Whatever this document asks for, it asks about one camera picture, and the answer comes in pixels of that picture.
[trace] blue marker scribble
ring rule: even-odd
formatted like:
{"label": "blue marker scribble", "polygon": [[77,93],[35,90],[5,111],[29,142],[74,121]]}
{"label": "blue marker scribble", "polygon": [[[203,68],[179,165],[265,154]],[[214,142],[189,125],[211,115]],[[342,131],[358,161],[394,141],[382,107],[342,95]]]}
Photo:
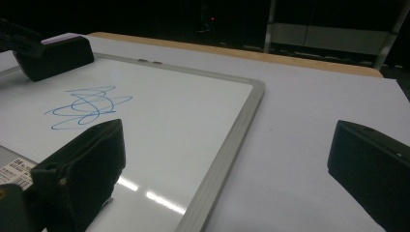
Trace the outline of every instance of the blue marker scribble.
{"label": "blue marker scribble", "polygon": [[107,93],[113,89],[115,89],[115,86],[67,91],[67,93],[75,97],[75,101],[71,104],[48,110],[45,113],[52,113],[53,115],[66,118],[51,128],[53,130],[85,129],[85,125],[96,121],[101,115],[115,113],[115,105],[132,99],[132,97],[110,98]]}

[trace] white table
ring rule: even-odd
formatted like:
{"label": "white table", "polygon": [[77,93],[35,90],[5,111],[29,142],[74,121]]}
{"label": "white table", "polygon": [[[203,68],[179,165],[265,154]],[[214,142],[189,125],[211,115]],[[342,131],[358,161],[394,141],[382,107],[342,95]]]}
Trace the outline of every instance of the white table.
{"label": "white table", "polygon": [[[327,159],[337,120],[410,144],[410,104],[394,80],[86,38],[95,52],[265,82],[205,231],[384,231],[328,174]],[[0,53],[0,60],[0,71],[16,66],[11,52]]]}

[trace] wooden table edge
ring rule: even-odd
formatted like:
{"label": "wooden table edge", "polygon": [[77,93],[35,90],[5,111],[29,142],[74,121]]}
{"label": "wooden table edge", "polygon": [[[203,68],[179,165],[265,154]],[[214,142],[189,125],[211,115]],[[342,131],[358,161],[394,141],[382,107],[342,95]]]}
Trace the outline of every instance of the wooden table edge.
{"label": "wooden table edge", "polygon": [[324,62],[324,61],[309,60],[309,59],[303,59],[303,58],[297,58],[297,57],[280,56],[280,55],[274,55],[274,54],[266,54],[262,52],[246,51],[246,50],[201,45],[201,44],[194,44],[194,43],[180,43],[180,42],[173,42],[173,41],[164,41],[164,40],[127,36],[127,35],[120,35],[120,34],[113,34],[113,33],[106,33],[106,32],[94,32],[94,33],[89,34],[88,36],[110,39],[110,40],[115,40],[115,41],[158,45],[158,46],[166,46],[166,47],[180,48],[180,49],[186,49],[186,50],[209,52],[209,53],[214,53],[218,55],[225,55],[225,56],[244,58],[244,59],[250,59],[250,60],[258,60],[258,61],[297,66],[297,67],[304,67],[304,68],[310,68],[310,69],[316,69],[316,70],[322,70],[322,71],[330,71],[330,72],[336,72],[336,73],[347,73],[347,74],[356,74],[356,75],[383,78],[382,73],[379,72],[378,70],[368,68],[368,67],[361,67],[361,66],[345,65],[345,64],[338,64],[338,63],[331,63],[331,62]]}

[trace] label sticker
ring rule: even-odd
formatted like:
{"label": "label sticker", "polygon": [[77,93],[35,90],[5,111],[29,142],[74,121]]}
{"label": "label sticker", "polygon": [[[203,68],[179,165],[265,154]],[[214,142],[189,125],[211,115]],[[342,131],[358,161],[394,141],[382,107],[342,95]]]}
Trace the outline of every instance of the label sticker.
{"label": "label sticker", "polygon": [[33,185],[30,170],[36,166],[34,163],[22,158],[18,158],[6,166],[0,168],[0,185],[17,184],[23,190]]}

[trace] black device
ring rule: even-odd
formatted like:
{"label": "black device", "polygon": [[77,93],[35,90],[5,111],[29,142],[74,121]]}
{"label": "black device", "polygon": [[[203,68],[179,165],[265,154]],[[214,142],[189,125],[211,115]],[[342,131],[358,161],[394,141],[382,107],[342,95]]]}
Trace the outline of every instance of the black device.
{"label": "black device", "polygon": [[81,36],[42,43],[42,35],[0,18],[0,48],[12,50],[23,72],[33,81],[94,62],[91,45]]}
{"label": "black device", "polygon": [[410,147],[372,128],[338,121],[328,167],[386,231],[410,231]]}
{"label": "black device", "polygon": [[85,231],[125,166],[121,120],[91,127],[36,165],[27,190],[0,186],[0,231]]}

